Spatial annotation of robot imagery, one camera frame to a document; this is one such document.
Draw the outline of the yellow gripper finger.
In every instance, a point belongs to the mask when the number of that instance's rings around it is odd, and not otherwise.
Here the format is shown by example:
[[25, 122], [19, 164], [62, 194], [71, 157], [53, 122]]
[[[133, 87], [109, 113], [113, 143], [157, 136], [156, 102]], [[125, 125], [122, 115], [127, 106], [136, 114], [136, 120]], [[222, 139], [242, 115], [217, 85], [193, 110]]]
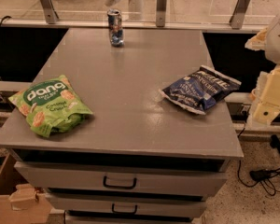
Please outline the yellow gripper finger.
[[280, 64], [270, 73], [261, 71], [249, 112], [253, 125], [270, 125], [280, 114]]
[[267, 28], [260, 30], [256, 35], [246, 41], [245, 48], [254, 51], [265, 50], [266, 34]]

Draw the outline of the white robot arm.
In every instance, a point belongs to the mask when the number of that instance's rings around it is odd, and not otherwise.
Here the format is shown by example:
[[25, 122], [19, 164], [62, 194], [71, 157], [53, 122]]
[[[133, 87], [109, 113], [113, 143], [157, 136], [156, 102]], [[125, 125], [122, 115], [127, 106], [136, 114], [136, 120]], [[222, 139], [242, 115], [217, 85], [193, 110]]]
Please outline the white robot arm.
[[270, 125], [280, 114], [280, 12], [267, 28], [248, 39], [245, 47], [263, 50], [265, 58], [275, 63], [272, 71], [259, 74], [248, 117], [250, 125]]

